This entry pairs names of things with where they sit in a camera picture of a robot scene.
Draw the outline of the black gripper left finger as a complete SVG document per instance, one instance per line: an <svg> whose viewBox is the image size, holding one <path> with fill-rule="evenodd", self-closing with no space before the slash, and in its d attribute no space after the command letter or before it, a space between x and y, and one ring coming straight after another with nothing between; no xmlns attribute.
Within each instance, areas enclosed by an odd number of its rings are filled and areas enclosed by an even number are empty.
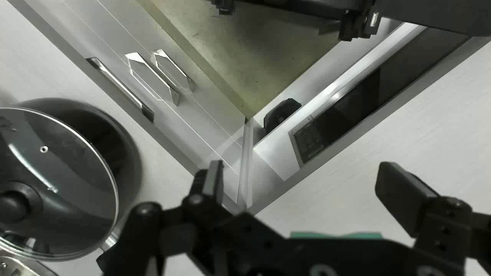
<svg viewBox="0 0 491 276"><path fill-rule="evenodd" d="M194 173L188 194L182 199L185 209L199 219L216 219L222 214L224 163L214 159L207 168Z"/></svg>

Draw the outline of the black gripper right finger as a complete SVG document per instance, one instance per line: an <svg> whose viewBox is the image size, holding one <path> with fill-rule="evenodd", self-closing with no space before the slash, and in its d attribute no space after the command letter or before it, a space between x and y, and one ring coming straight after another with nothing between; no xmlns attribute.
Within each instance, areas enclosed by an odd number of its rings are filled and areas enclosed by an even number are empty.
<svg viewBox="0 0 491 276"><path fill-rule="evenodd" d="M468 248L471 206L438 194L425 180L397 162L379 163L374 193L415 248Z"/></svg>

